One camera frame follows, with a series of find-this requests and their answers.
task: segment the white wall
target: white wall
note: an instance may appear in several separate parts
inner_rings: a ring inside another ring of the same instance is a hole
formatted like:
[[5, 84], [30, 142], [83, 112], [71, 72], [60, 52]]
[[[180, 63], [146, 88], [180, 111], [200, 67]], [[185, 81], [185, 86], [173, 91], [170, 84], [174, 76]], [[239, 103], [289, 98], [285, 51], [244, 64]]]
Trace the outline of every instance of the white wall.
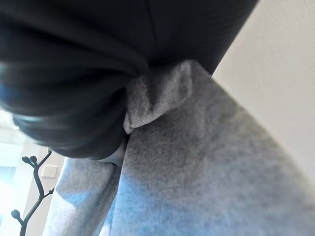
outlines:
[[315, 183], [315, 1], [262, 0], [214, 78]]

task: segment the black leather jacket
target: black leather jacket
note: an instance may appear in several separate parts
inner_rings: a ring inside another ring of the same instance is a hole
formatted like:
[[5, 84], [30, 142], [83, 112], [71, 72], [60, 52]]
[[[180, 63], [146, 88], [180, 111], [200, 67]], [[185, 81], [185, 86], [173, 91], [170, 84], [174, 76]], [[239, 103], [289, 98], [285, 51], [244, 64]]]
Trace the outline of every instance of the black leather jacket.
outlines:
[[103, 159], [126, 134], [125, 86], [198, 60], [213, 73], [256, 0], [0, 3], [0, 105], [37, 143]]

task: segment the gray sweatpants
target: gray sweatpants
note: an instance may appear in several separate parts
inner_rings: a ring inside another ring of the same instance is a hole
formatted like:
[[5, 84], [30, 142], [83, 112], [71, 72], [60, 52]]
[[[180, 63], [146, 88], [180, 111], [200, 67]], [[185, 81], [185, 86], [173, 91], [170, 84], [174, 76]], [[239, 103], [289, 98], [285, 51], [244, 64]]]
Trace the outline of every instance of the gray sweatpants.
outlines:
[[194, 61], [134, 79], [122, 168], [67, 159], [45, 236], [313, 236], [290, 157]]

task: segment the sleeve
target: sleeve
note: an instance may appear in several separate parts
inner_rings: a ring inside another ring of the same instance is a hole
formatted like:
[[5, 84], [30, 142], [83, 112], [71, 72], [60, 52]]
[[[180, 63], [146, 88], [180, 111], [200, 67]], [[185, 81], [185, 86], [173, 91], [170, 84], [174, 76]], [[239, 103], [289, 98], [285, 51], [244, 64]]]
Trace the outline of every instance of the sleeve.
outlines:
[[16, 125], [68, 157], [111, 155], [145, 59], [52, 3], [1, 3], [0, 17], [0, 105]]

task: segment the gray fabric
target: gray fabric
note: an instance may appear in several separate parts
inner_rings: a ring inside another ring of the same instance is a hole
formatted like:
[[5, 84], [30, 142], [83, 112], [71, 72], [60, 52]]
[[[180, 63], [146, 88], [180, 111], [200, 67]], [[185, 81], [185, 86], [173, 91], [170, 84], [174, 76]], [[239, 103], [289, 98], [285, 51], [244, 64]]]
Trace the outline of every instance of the gray fabric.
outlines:
[[124, 128], [118, 189], [118, 167], [67, 160], [44, 235], [314, 235], [311, 187], [196, 62], [133, 80]]

